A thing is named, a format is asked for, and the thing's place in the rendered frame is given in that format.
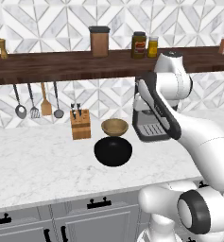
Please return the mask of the wooden pepper mill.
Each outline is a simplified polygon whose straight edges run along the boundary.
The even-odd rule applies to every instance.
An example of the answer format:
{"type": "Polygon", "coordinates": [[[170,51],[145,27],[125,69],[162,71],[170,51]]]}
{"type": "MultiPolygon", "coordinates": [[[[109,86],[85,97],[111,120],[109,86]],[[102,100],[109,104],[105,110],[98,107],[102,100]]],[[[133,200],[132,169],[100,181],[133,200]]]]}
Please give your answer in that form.
{"type": "Polygon", "coordinates": [[[8,52],[6,50],[6,40],[5,39],[0,39],[0,53],[1,53],[1,58],[6,59],[8,57],[8,52]]]}

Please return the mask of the dark grey coffee machine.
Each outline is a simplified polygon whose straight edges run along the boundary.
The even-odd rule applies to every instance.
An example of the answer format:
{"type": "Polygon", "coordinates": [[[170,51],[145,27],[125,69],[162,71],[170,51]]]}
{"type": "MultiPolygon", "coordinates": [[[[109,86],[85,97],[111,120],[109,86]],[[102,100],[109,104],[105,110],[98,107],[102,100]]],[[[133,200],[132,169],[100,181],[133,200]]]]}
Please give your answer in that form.
{"type": "Polygon", "coordinates": [[[132,125],[142,142],[158,142],[169,140],[153,111],[141,98],[138,87],[134,89],[132,125]]]}

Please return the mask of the grey cabinet door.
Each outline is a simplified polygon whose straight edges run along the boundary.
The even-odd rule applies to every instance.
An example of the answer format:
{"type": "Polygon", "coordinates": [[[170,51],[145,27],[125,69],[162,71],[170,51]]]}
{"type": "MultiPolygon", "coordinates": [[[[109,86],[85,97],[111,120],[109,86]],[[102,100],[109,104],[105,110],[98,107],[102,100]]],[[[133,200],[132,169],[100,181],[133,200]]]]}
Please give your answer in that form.
{"type": "Polygon", "coordinates": [[[55,220],[60,242],[63,242],[60,227],[66,227],[68,242],[135,242],[137,223],[118,219],[92,219],[90,221],[55,220]]]}
{"type": "MultiPolygon", "coordinates": [[[[18,231],[0,231],[0,242],[46,242],[42,228],[18,230],[18,231]]],[[[49,231],[51,242],[55,242],[55,237],[49,231]]]]}

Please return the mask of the black bowl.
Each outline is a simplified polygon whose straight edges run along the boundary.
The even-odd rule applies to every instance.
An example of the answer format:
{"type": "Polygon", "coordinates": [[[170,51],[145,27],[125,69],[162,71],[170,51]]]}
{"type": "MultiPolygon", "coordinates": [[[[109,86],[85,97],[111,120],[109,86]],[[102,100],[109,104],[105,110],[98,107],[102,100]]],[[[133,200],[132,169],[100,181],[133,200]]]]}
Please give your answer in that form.
{"type": "Polygon", "coordinates": [[[117,167],[130,159],[132,145],[121,137],[104,137],[95,143],[94,154],[103,165],[117,167]]]}

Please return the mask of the yellow jar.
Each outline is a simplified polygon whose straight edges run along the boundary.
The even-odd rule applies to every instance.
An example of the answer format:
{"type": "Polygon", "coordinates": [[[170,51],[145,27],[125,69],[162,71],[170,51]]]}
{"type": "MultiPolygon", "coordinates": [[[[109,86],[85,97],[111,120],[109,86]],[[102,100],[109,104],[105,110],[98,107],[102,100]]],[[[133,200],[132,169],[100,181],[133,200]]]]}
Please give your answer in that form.
{"type": "Polygon", "coordinates": [[[156,58],[158,52],[158,38],[150,37],[148,41],[147,56],[149,58],[156,58]]]}

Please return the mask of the dark jar with red label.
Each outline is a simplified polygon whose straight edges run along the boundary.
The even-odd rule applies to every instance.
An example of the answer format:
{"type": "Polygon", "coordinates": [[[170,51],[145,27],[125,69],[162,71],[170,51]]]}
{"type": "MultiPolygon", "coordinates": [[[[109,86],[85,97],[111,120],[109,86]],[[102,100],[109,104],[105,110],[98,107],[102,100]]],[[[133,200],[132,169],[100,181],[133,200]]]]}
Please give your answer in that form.
{"type": "Polygon", "coordinates": [[[146,33],[135,31],[132,35],[131,56],[134,59],[142,59],[146,52],[146,33]]]}

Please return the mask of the brown canister with black lid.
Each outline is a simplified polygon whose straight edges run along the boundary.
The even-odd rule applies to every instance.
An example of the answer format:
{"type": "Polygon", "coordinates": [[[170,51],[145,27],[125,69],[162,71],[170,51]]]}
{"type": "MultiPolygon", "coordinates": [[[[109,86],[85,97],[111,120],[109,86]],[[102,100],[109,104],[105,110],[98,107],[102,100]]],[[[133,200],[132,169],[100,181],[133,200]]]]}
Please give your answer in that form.
{"type": "Polygon", "coordinates": [[[90,26],[91,51],[94,57],[103,58],[109,55],[109,33],[107,26],[90,26]]]}

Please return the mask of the hanging metal spoon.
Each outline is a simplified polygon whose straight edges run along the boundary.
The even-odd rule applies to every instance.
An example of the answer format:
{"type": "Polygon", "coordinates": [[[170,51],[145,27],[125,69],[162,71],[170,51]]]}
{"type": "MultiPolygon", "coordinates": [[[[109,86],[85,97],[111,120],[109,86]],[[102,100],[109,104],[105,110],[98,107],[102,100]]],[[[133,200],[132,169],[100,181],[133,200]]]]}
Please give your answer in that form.
{"type": "Polygon", "coordinates": [[[18,102],[18,105],[15,108],[15,112],[19,118],[25,119],[26,118],[26,108],[20,103],[20,98],[19,98],[19,94],[18,94],[16,85],[13,85],[13,90],[14,90],[14,93],[16,96],[16,100],[18,102]]]}

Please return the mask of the dark wooden wall shelf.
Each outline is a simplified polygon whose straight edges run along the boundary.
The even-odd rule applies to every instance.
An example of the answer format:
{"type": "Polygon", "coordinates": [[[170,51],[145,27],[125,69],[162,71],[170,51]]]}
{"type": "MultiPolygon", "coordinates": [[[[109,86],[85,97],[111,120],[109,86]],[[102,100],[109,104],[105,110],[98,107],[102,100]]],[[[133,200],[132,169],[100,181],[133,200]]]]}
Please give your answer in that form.
{"type": "MultiPolygon", "coordinates": [[[[179,47],[188,73],[224,71],[224,55],[216,46],[179,47]]],[[[0,85],[96,78],[135,77],[156,61],[133,59],[128,50],[111,50],[106,58],[90,51],[10,54],[0,57],[0,85]]]]}

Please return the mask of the small wooden bowl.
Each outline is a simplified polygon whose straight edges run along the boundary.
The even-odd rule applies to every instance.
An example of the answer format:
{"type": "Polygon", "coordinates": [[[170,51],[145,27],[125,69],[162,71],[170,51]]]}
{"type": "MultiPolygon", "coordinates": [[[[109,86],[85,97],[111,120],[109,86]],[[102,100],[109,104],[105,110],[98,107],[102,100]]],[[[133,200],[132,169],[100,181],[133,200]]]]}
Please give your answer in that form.
{"type": "Polygon", "coordinates": [[[121,136],[129,128],[129,124],[119,118],[107,119],[101,124],[102,130],[109,136],[121,136]]]}

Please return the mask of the hanging metal ladle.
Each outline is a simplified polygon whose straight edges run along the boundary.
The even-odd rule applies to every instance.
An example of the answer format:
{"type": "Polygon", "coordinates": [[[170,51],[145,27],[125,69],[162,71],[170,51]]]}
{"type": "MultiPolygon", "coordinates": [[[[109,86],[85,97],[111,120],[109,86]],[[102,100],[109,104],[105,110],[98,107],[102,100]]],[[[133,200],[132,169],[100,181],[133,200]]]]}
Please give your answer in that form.
{"type": "MultiPolygon", "coordinates": [[[[54,85],[55,97],[57,97],[58,96],[57,83],[53,82],[53,85],[54,85]]],[[[54,116],[56,118],[62,118],[64,116],[64,111],[60,109],[60,106],[57,106],[57,109],[54,111],[54,116]]]]}

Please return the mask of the hanging metal slotted turner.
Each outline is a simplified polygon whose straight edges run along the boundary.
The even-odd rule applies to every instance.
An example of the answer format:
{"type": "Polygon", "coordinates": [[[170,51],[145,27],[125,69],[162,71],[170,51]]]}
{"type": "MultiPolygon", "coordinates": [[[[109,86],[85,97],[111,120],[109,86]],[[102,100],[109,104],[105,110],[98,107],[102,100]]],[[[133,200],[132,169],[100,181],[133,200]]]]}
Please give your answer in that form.
{"type": "MultiPolygon", "coordinates": [[[[32,94],[32,90],[31,90],[31,85],[27,84],[27,88],[28,88],[28,91],[29,91],[29,96],[30,96],[31,102],[33,103],[34,99],[33,99],[33,94],[32,94]]],[[[32,119],[40,118],[39,109],[35,107],[34,103],[32,104],[32,108],[30,109],[30,116],[31,116],[32,119]]]]}

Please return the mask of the wooden knife block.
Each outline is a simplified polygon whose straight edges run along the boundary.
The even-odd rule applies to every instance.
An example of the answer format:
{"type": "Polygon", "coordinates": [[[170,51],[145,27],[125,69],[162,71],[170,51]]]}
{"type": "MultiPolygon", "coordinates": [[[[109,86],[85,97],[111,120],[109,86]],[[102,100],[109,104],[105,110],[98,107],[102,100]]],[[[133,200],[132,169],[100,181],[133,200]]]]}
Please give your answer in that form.
{"type": "Polygon", "coordinates": [[[74,140],[88,139],[91,137],[91,120],[88,110],[70,111],[72,136],[74,140]]]}

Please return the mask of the grey drawer front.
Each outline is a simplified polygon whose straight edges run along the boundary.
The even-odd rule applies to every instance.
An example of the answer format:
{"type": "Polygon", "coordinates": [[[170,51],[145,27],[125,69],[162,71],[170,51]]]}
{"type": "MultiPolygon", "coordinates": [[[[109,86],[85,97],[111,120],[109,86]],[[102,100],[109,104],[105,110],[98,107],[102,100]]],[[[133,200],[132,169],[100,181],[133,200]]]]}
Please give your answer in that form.
{"type": "Polygon", "coordinates": [[[0,212],[0,218],[4,217],[4,213],[7,213],[11,217],[11,222],[7,224],[1,224],[0,229],[6,229],[11,226],[26,225],[33,222],[45,221],[51,218],[49,207],[47,205],[25,208],[15,211],[0,212]]]}
{"type": "Polygon", "coordinates": [[[123,217],[126,222],[136,224],[139,218],[137,192],[122,192],[99,196],[88,196],[86,199],[61,201],[51,205],[52,217],[55,220],[90,221],[92,219],[105,219],[123,217]],[[112,201],[112,206],[87,209],[90,199],[95,202],[102,201],[104,197],[112,201]]]}

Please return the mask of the hanging wooden spatula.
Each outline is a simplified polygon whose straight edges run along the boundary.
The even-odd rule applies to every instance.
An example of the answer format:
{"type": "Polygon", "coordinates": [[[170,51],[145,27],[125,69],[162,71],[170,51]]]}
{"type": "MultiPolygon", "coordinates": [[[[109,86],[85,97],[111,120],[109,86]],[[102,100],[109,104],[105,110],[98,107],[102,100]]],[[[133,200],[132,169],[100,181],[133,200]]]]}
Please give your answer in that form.
{"type": "Polygon", "coordinates": [[[46,99],[45,87],[44,83],[41,83],[42,92],[43,92],[43,102],[41,104],[42,115],[51,115],[52,114],[52,106],[51,103],[46,99]]]}

